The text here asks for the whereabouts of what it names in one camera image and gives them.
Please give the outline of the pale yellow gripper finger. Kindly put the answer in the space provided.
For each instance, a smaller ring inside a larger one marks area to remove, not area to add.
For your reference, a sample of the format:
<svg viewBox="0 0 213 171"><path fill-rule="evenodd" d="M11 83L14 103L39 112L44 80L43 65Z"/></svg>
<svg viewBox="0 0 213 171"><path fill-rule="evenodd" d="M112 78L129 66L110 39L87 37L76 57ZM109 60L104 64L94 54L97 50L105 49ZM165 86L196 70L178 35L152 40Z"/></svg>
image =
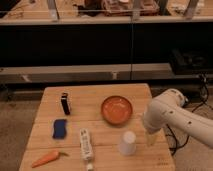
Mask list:
<svg viewBox="0 0 213 171"><path fill-rule="evenodd" d="M157 135L146 133L146 144L148 146L153 146L156 142Z"/></svg>

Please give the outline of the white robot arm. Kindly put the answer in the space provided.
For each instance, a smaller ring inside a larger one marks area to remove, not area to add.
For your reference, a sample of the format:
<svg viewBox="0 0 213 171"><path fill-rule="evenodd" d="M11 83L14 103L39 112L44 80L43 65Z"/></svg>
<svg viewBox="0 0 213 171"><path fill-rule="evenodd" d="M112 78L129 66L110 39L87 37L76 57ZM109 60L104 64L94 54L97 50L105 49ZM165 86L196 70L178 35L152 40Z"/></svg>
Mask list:
<svg viewBox="0 0 213 171"><path fill-rule="evenodd" d="M154 97L142 116L144 128L154 134L171 124L213 149L213 120L184 109L185 102L186 97L177 89L167 89Z"/></svg>

